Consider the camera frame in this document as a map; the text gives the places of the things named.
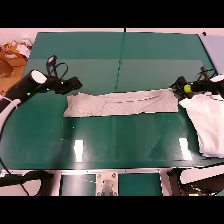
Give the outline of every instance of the folded cloth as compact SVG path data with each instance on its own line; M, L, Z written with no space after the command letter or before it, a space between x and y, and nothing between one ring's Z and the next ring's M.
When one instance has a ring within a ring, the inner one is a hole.
M64 117L130 115L155 112L178 112L178 99L171 89L68 96Z
M211 79L222 80L224 75ZM220 95L198 94L179 104L186 108L198 135L200 152L205 157L224 157L224 101Z

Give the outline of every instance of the green tabletop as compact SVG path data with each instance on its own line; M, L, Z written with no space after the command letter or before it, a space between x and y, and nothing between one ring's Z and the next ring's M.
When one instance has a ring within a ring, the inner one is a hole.
M197 35L162 33L38 33L25 73L46 73L57 55L89 94L167 88L178 76L194 81L213 65ZM10 169L105 169L204 166L221 159L201 156L185 109L178 113L64 118L66 96L38 94L9 118L0 155ZM186 138L191 158L179 139ZM76 162L75 140L84 141Z

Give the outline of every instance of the metal bracket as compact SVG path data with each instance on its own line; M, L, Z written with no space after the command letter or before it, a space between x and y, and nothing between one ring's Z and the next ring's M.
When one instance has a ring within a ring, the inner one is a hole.
M118 173L96 174L96 196L118 196Z

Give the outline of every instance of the yellow tag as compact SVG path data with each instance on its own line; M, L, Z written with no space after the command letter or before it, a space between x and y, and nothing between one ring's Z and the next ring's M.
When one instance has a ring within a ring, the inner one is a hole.
M190 93L190 92L192 92L192 91L191 91L191 86L190 86L190 85L185 85L185 86L184 86L184 92L185 92L185 93Z

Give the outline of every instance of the table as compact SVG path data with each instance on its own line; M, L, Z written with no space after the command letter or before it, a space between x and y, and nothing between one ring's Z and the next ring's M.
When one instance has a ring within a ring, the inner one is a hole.
M52 55L69 65L66 78L77 76L80 91L90 94L167 88L180 75L195 80L201 65L213 68L197 35L69 32L38 33L25 74L31 69L46 73ZM0 143L8 168L188 167L223 161L200 155L195 129L181 107L178 113L64 118L66 107L66 96L53 92L21 105ZM180 138L187 139L191 160L184 159ZM83 162L76 162L73 146L80 139Z

